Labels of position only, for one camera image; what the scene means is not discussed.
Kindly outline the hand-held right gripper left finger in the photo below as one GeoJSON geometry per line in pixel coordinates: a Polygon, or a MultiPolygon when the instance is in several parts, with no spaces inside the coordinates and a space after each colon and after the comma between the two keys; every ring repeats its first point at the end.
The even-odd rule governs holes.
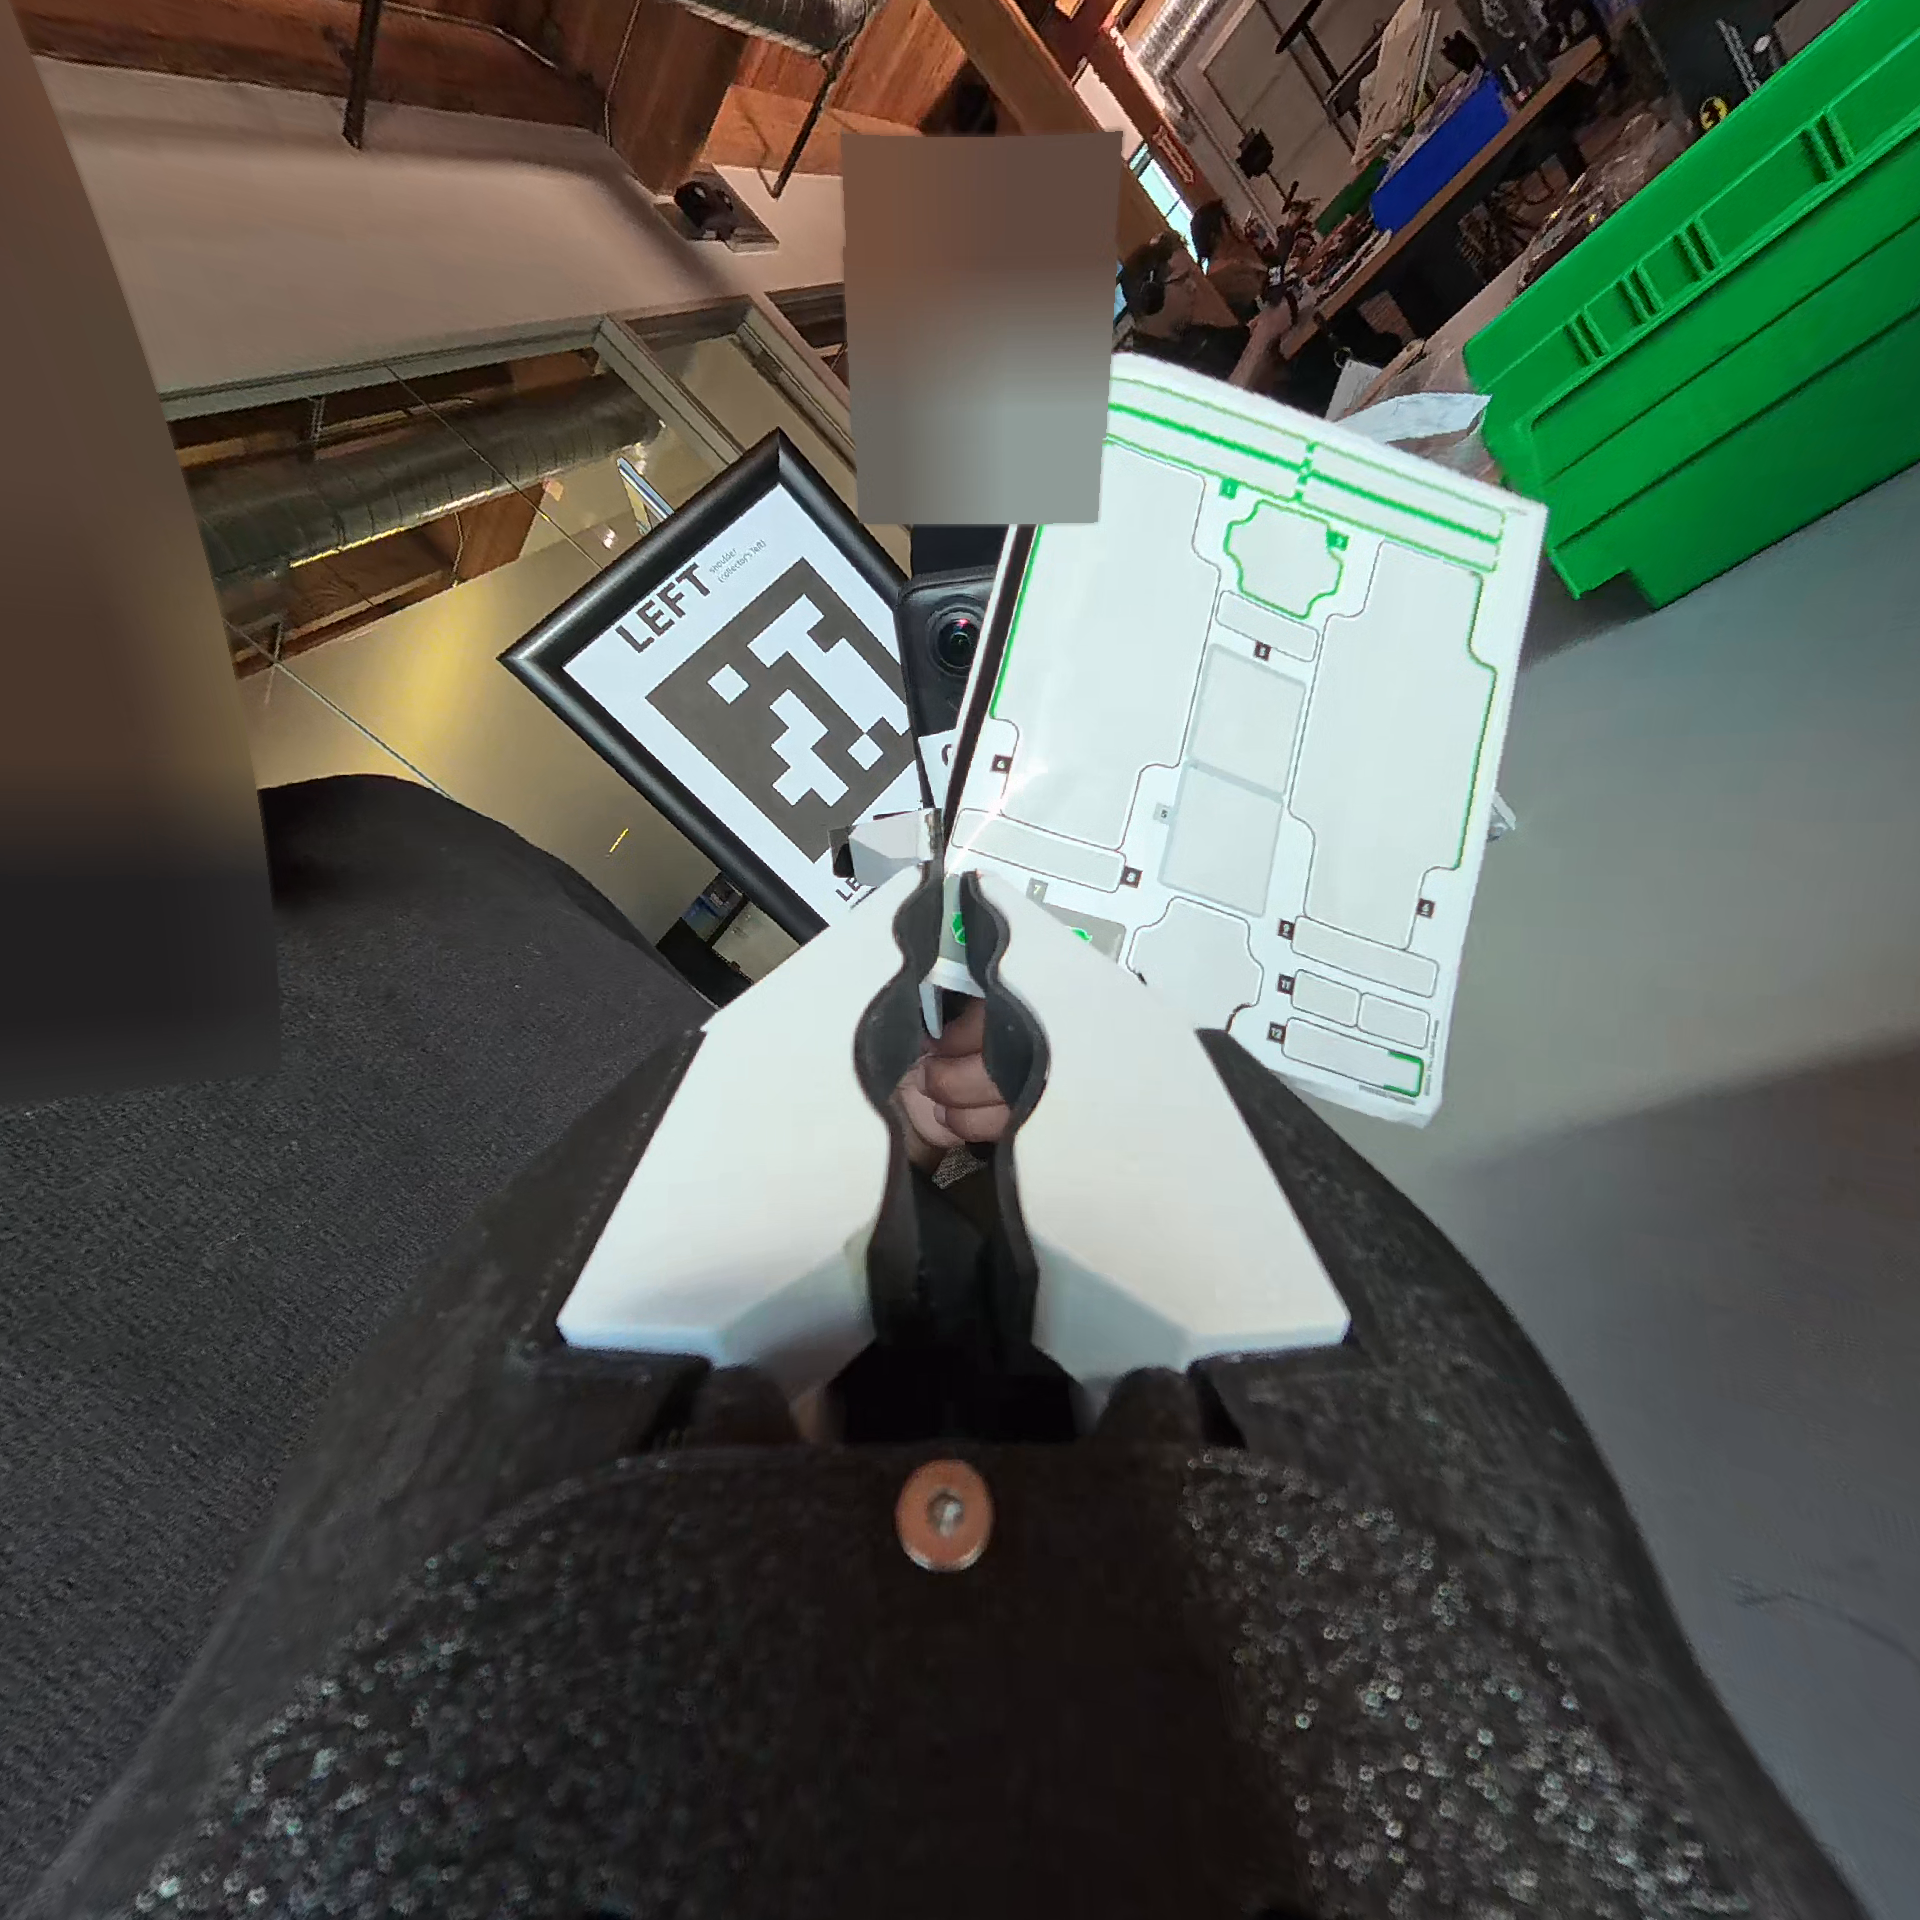
{"type": "Polygon", "coordinates": [[[876,1340],[933,1340],[893,1092],[942,925],[942,875],[900,871],[705,1022],[558,1315],[569,1349],[749,1367],[796,1398],[876,1340]]]}

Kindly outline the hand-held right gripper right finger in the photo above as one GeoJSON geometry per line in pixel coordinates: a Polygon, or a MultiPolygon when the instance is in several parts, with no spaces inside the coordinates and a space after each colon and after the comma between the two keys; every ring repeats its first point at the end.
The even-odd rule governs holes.
{"type": "Polygon", "coordinates": [[[959,877],[976,980],[1038,1040],[1011,1133],[1031,1336],[1088,1395],[1142,1368],[1331,1351],[1351,1329],[1201,1032],[996,875],[959,877]]]}

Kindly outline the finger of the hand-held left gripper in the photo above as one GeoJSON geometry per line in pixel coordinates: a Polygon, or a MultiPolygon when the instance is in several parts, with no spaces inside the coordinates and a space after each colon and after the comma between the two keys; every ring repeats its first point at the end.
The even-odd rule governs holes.
{"type": "Polygon", "coordinates": [[[878,888],[903,871],[942,863],[943,816],[940,809],[908,809],[872,813],[851,828],[832,828],[830,855],[835,877],[878,888]]]}

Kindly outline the white green sticker sheet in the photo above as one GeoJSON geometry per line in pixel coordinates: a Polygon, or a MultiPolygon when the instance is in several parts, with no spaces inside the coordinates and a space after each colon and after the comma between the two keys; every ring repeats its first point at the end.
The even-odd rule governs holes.
{"type": "Polygon", "coordinates": [[[1427,1127],[1548,508],[1117,351],[1093,521],[1011,533],[945,789],[991,875],[1265,1069],[1427,1127]]]}

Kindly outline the person's left hand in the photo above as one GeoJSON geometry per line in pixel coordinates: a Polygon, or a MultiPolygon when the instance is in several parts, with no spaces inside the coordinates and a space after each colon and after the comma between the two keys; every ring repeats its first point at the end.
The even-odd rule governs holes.
{"type": "Polygon", "coordinates": [[[953,1156],[983,1160],[1013,1121],[985,1064],[985,1003],[955,992],[942,998],[942,1013],[942,1030],[919,1032],[919,1057],[892,1092],[908,1156],[927,1176],[953,1156]]]}

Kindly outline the clear plastic bag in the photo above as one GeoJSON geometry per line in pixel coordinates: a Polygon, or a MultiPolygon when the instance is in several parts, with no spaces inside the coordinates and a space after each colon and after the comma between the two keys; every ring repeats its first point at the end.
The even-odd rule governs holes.
{"type": "Polygon", "coordinates": [[[1487,406],[1463,365],[1423,355],[1377,373],[1351,365],[1334,384],[1328,421],[1364,440],[1408,448],[1471,438],[1487,406]]]}

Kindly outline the blue plastic bin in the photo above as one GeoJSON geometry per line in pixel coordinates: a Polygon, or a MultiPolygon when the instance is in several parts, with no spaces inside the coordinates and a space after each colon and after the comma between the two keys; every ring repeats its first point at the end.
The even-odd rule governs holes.
{"type": "Polygon", "coordinates": [[[1375,231],[1403,231],[1507,128],[1508,96],[1496,70],[1481,65],[1459,80],[1461,89],[1438,103],[1380,179],[1371,196],[1375,231]]]}

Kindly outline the green plastic bin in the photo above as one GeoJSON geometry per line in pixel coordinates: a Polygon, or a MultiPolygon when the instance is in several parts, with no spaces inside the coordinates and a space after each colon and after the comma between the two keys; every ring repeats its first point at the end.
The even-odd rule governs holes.
{"type": "Polygon", "coordinates": [[[1664,608],[1915,465],[1917,5],[1860,3],[1463,350],[1572,597],[1664,608]]]}

